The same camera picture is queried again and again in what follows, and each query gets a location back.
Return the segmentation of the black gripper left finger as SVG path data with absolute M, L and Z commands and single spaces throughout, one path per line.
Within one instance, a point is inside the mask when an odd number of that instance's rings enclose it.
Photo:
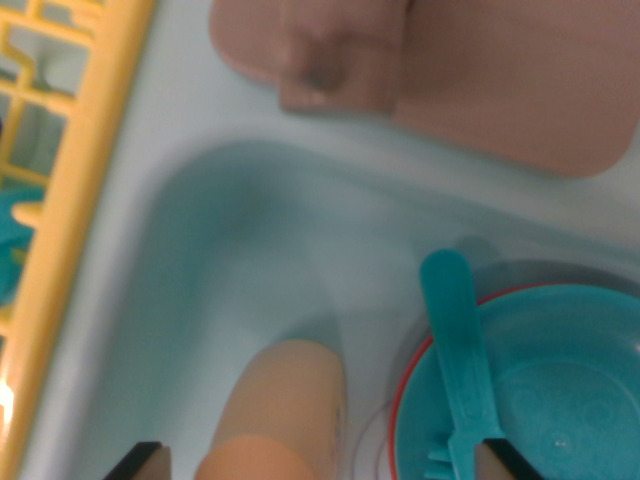
M 171 450 L 159 441 L 136 443 L 108 472 L 104 480 L 171 478 Z

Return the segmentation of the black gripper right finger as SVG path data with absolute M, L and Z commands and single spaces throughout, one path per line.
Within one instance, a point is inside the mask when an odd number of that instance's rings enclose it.
M 506 438 L 487 438 L 474 448 L 476 480 L 543 480 Z

